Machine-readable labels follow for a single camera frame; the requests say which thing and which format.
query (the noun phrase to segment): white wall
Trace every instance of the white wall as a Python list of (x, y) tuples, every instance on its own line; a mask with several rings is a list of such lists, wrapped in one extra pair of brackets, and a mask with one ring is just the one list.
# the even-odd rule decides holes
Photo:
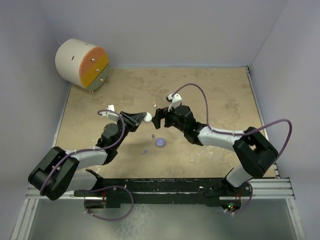
[[(307, 239), (320, 223), (320, 1), (288, 0), (252, 65), (252, 80), (265, 122), (286, 117), (292, 139), (278, 161), (291, 178)], [(280, 148), (287, 126), (268, 130)]]
[(40, 0), (60, 43), (104, 47), (113, 66), (242, 66), (287, 0)]
[(12, 234), (28, 175), (50, 149), (68, 84), (36, 0), (0, 1), (0, 239)]

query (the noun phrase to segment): wooden table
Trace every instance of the wooden table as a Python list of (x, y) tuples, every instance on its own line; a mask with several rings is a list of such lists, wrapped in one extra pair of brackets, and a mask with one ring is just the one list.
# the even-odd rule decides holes
[[(112, 104), (117, 112), (154, 115), (154, 103), (158, 108), (167, 107), (166, 96), (186, 83), (204, 89), (211, 126), (227, 130), (261, 126), (244, 68), (114, 68), (94, 93), (71, 87), (56, 145), (65, 150), (93, 147), (111, 122), (98, 116), (98, 110)], [(205, 123), (201, 92), (187, 86), (179, 94), (197, 121)], [(156, 147), (152, 134), (165, 138), (165, 147)], [(239, 164), (231, 151), (192, 145), (174, 127), (155, 130), (152, 123), (143, 123), (126, 137), (110, 164), (91, 169), (105, 178), (213, 178), (224, 177)], [(271, 167), (265, 177), (274, 176)]]

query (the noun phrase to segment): purple disc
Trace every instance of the purple disc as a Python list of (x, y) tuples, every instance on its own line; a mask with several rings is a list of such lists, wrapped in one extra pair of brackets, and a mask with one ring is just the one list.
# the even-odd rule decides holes
[(158, 137), (155, 140), (155, 145), (162, 148), (164, 145), (166, 145), (166, 140), (163, 137)]

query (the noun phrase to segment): floor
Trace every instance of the floor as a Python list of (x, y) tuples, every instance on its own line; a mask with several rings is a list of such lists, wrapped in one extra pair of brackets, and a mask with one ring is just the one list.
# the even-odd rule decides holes
[[(93, 147), (111, 121), (97, 111), (114, 105), (117, 112), (155, 113), (168, 106), (166, 96), (186, 83), (200, 85), (207, 96), (211, 126), (226, 130), (260, 127), (260, 118), (244, 68), (115, 68), (94, 93), (72, 86), (56, 145), (65, 150)], [(197, 121), (205, 123), (205, 102), (201, 92), (187, 86), (179, 94)], [(166, 139), (163, 148), (155, 137)], [(177, 129), (155, 130), (143, 123), (130, 133), (109, 164), (93, 166), (104, 178), (200, 178), (224, 177), (240, 164), (235, 153), (214, 146), (187, 142)], [(274, 177), (271, 167), (265, 177)]]

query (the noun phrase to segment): wall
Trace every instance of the wall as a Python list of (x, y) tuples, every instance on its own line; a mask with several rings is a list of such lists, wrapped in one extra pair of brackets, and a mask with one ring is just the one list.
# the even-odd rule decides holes
[(60, 43), (103, 46), (113, 66), (251, 64), (287, 0), (40, 0)]
[[(289, 0), (252, 64), (253, 86), (265, 122), (291, 119), (291, 141), (278, 161), (291, 178), (307, 239), (319, 239), (320, 223), (320, 1)], [(280, 148), (284, 125), (268, 130)]]
[(31, 170), (50, 149), (68, 84), (36, 0), (0, 1), (0, 239), (12, 234)]

